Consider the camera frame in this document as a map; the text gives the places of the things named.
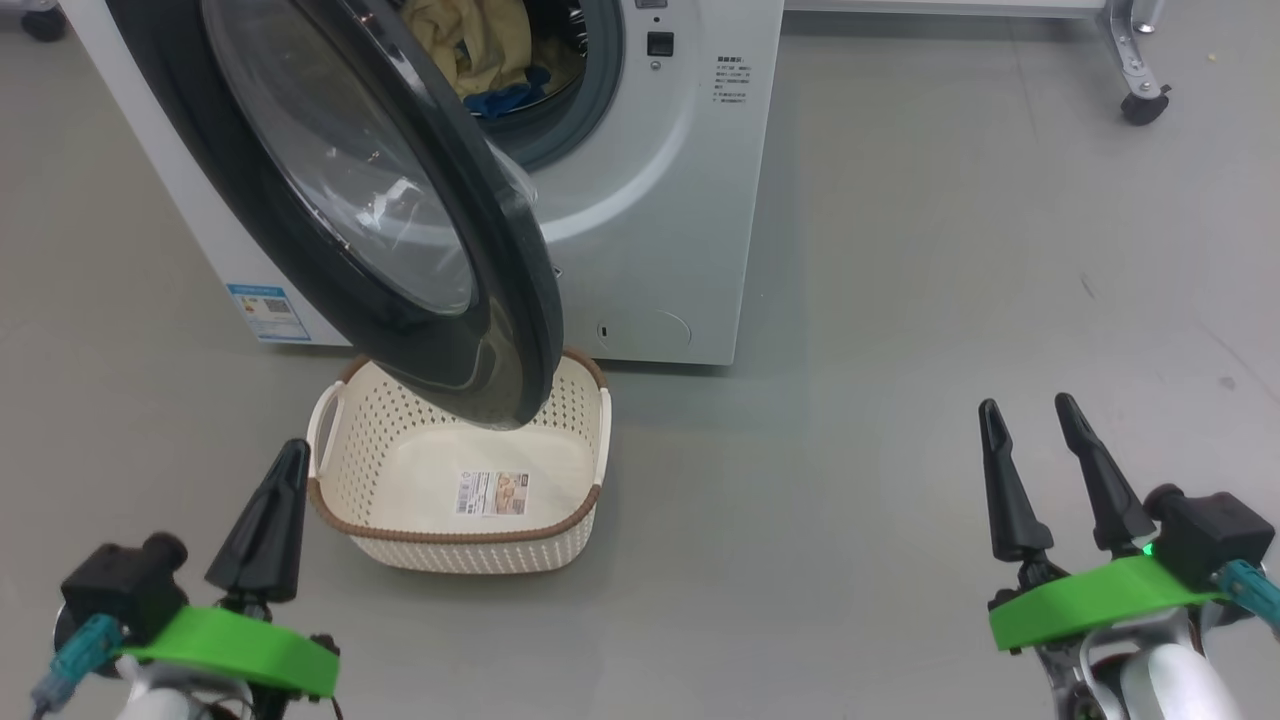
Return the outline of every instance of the door glass window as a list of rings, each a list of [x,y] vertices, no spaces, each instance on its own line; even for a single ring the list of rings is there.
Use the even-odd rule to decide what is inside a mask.
[[[399,129],[329,41],[288,0],[206,0],[204,12],[232,94],[315,217],[422,307],[463,313],[475,281],[453,223]]]

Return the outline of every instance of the washing machine door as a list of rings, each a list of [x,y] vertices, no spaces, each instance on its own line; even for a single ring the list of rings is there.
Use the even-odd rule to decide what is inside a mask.
[[[550,392],[559,292],[531,186],[383,0],[108,0],[223,199],[396,379],[490,427]]]

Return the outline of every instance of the blue cloth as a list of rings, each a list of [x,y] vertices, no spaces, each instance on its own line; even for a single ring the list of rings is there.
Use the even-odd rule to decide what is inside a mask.
[[[502,90],[468,95],[462,99],[462,104],[486,120],[500,118],[541,100],[545,96],[543,86],[552,81],[552,73],[547,68],[529,65],[525,68],[525,81]]]

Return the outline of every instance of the green mount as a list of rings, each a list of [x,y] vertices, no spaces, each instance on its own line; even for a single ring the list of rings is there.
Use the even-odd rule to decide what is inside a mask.
[[[1001,651],[1051,643],[1170,607],[1225,600],[1187,589],[1155,557],[1137,555],[1024,592],[991,611]]]
[[[338,656],[308,638],[220,607],[186,606],[147,647],[122,655],[173,662],[259,685],[333,697]]]

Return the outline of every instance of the gray floor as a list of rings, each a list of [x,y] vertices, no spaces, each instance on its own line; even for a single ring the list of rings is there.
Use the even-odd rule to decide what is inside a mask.
[[[74,41],[0,29],[0,685],[58,582],[154,529],[200,574],[340,356],[256,345]],[[568,569],[448,579],[308,520],[278,619],[343,647],[348,717],[1048,717],[995,652],[975,406],[996,396],[1069,569],[1103,561],[1059,437],[1076,393],[1144,492],[1280,520],[1280,51],[1270,0],[1171,0],[1156,126],[1085,24],[790,18],[739,363],[613,368],[614,450]],[[1207,56],[1213,54],[1216,61]],[[1211,644],[1245,714],[1280,647]],[[67,717],[114,715],[96,682]],[[306,708],[298,717],[325,717]]]

